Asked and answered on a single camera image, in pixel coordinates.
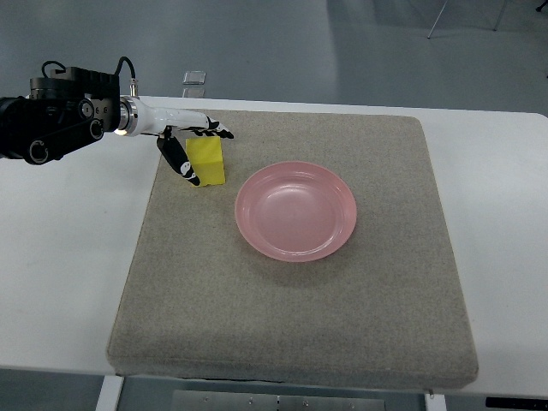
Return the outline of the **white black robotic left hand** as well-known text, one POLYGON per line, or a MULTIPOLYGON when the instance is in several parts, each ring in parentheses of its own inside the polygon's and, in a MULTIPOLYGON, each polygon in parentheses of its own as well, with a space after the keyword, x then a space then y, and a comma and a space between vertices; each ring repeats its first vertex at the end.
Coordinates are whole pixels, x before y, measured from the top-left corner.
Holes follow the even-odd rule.
POLYGON ((157 147, 169 166, 195 187, 200 186, 200 179, 188 158, 186 140, 196 137, 234 137, 221 122, 195 111, 154 108, 136 97, 122 97, 120 109, 121 120, 116 133, 127 136, 155 135, 157 147))

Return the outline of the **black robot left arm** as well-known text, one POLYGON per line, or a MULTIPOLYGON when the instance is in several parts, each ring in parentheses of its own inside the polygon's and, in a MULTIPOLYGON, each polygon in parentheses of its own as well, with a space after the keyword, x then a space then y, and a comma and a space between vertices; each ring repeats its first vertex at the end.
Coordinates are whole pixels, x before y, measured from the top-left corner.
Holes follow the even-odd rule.
POLYGON ((30 80, 27 97, 1 98, 1 157, 32 165, 59 160, 64 155, 101 140, 104 134, 126 128, 132 116, 122 101, 119 74, 127 64, 130 92, 137 95, 134 65, 121 57, 114 73, 57 65, 49 74, 30 80))

